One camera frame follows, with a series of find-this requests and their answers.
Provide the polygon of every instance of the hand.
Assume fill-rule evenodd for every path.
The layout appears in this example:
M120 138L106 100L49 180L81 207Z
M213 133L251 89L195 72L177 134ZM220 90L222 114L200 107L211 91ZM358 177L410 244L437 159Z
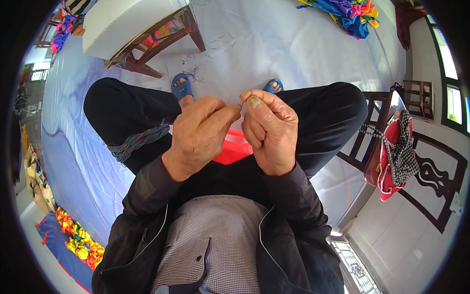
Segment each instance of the hand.
M285 175L295 166L298 117L274 94L250 90L240 95L247 103L242 130L266 175Z
M240 118L241 107L204 96L182 109L173 123L170 149L162 163L170 177L182 182L222 152L228 129Z

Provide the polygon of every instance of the black pants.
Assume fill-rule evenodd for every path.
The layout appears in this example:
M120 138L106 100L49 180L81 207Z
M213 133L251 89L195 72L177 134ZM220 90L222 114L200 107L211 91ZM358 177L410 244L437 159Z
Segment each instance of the black pants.
M329 86L277 93L298 115L296 160L307 177L314 176L360 128L367 116L363 93L354 85ZM83 105L88 121L108 143L121 145L132 134L172 124L181 108L172 93L127 85L104 78L89 89ZM124 164L134 173L167 151L172 136L134 150ZM203 195L240 195L266 203L262 170L253 155L230 165L211 161L186 180L179 194L188 199Z

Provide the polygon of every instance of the white foam block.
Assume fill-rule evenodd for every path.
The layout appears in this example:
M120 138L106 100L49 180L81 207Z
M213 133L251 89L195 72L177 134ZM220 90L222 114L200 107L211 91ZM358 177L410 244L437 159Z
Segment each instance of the white foam block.
M85 16L83 53L111 59L143 30L188 3L188 0L99 1Z

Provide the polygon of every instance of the knee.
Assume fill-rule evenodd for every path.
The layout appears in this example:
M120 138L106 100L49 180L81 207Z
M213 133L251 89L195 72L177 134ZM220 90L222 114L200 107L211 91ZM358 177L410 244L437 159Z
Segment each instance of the knee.
M91 85L83 102L83 112L89 121L90 117L98 114L97 110L102 109L107 104L106 100L109 98L107 94L114 88L113 85L116 82L119 81L115 78L102 78Z
M336 83L340 89L338 103L347 109L349 119L362 124L367 117L368 108L364 93L353 84L346 82Z

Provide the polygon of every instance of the finger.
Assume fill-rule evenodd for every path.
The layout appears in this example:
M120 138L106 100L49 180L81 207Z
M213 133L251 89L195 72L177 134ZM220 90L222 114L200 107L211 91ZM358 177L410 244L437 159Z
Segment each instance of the finger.
M251 129L258 140L263 141L266 138L266 130L251 117L249 112L245 113L243 122Z
M265 91L246 91L240 95L240 99L248 103L248 98L250 98L251 96L256 96L261 99L269 107L269 109L271 109L271 111L276 114L276 116L281 120L286 120L297 116L295 114L295 111L278 96Z
M228 123L231 125L235 120L240 118L241 110L242 108L237 104L227 105L217 110L203 121L196 131L202 136L215 137L222 129L226 128Z
M247 100L247 109L251 118L259 123L266 132L275 133L283 123L274 112L258 97L251 96Z
M185 109L187 121L193 128L198 127L203 121L210 117L214 112L226 107L227 104L215 97L204 96L197 99Z
M243 135L245 136L246 141L254 148L259 149L261 148L261 141L256 137L253 133L253 130L248 126L245 121L242 123L242 131Z
M231 119L216 135L216 141L220 142L222 145L224 144L225 136L227 136L228 130L230 129L230 126L236 122L240 117L242 117L241 114L237 114L234 116L233 119Z

